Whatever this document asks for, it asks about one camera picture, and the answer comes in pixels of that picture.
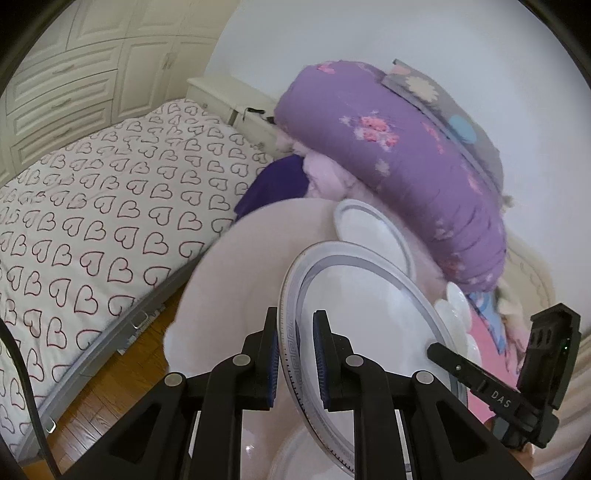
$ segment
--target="purple pillow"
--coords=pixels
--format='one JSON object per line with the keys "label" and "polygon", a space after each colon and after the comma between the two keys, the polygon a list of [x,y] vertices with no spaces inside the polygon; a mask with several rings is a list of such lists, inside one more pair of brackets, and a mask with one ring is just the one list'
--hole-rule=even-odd
{"label": "purple pillow", "polygon": [[449,280],[465,292],[490,291],[506,251],[496,192],[423,113],[381,85],[384,76],[360,62],[306,67],[275,121],[398,212]]}
{"label": "purple pillow", "polygon": [[499,151],[486,132],[432,78],[400,60],[394,60],[392,72],[382,85],[412,103],[438,126],[467,162],[480,174],[492,192],[497,192],[501,205],[503,164]]}

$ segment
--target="white nightstand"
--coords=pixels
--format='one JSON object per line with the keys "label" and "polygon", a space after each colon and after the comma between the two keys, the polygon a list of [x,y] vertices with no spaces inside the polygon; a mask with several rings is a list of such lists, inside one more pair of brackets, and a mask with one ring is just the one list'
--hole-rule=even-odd
{"label": "white nightstand", "polygon": [[[187,98],[219,115],[246,139],[273,158],[289,155],[275,146],[277,128],[266,118],[273,116],[276,100],[230,75],[207,75],[187,80]],[[264,113],[248,111],[255,109]]]}

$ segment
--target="white scalloped plate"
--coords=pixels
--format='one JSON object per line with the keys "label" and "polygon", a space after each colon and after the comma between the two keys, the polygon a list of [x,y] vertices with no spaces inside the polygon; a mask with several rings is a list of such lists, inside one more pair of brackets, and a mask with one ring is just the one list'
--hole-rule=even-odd
{"label": "white scalloped plate", "polygon": [[349,480],[324,454],[307,428],[293,432],[281,445],[267,480]]}
{"label": "white scalloped plate", "polygon": [[426,349],[435,341],[456,348],[431,304],[404,273],[359,245],[323,242],[307,248],[292,263],[281,290],[281,364],[308,430],[351,475],[353,414],[323,408],[311,328],[316,310],[327,311],[332,331],[347,336],[355,353],[401,375],[429,370],[467,403],[465,387],[427,359]]}
{"label": "white scalloped plate", "polygon": [[404,235],[382,212],[359,200],[347,199],[336,206],[334,219],[339,240],[369,248],[412,281],[417,279],[413,255]]}

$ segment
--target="mattress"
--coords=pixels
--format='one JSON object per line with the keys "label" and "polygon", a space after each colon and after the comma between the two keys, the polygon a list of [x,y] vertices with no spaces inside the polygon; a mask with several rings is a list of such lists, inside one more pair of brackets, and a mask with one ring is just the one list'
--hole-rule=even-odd
{"label": "mattress", "polygon": [[[0,316],[42,415],[97,345],[188,277],[269,160],[181,99],[52,152],[0,189]],[[30,419],[0,348],[0,433],[21,458]]]}

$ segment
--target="floral pillowcase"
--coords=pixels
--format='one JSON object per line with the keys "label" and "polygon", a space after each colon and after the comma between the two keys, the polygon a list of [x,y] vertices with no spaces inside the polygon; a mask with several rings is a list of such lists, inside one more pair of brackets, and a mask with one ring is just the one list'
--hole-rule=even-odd
{"label": "floral pillowcase", "polygon": [[502,202],[503,166],[499,151],[486,132],[433,79],[400,60],[394,60],[382,85],[412,103],[434,122],[480,173],[491,193]]}

